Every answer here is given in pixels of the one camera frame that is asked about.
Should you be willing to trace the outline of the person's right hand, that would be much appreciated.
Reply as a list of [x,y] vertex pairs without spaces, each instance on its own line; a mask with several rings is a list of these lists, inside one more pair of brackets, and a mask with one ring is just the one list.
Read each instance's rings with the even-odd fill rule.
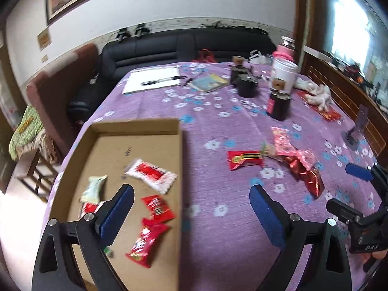
[[364,257],[364,265],[363,271],[367,273],[377,260],[382,260],[387,254],[387,250],[382,251],[373,251],[371,254],[363,254]]

